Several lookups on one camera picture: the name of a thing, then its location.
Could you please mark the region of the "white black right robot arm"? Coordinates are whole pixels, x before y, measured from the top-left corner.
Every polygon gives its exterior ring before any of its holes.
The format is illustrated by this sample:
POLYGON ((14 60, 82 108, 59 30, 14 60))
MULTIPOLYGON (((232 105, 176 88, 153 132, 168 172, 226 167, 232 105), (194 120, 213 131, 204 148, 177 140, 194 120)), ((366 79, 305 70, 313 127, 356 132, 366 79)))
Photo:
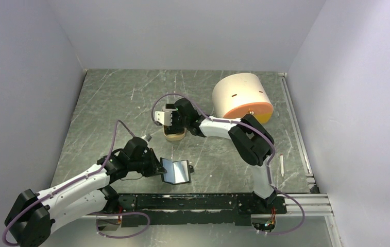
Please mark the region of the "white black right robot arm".
POLYGON ((166 128, 184 129, 194 136, 231 140, 251 168, 256 210, 267 213, 273 208, 277 192, 268 163, 275 153, 274 139, 252 114, 232 119, 214 117, 202 114, 188 99, 181 98, 166 104, 161 112, 155 111, 154 120, 166 128))

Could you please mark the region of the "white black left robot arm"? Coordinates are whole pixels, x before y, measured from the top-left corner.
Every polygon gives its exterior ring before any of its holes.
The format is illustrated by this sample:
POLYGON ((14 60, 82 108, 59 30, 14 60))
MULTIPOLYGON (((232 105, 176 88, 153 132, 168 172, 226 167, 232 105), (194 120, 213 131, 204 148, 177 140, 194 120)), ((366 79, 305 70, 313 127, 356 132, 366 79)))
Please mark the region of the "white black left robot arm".
POLYGON ((111 184, 130 172, 145 178, 166 173, 143 138, 133 137, 124 148, 110 150, 86 171, 59 185, 40 192, 23 191, 6 217, 4 244, 39 246, 57 229, 82 216, 122 212, 111 184), (9 242, 6 233, 16 242, 9 242))

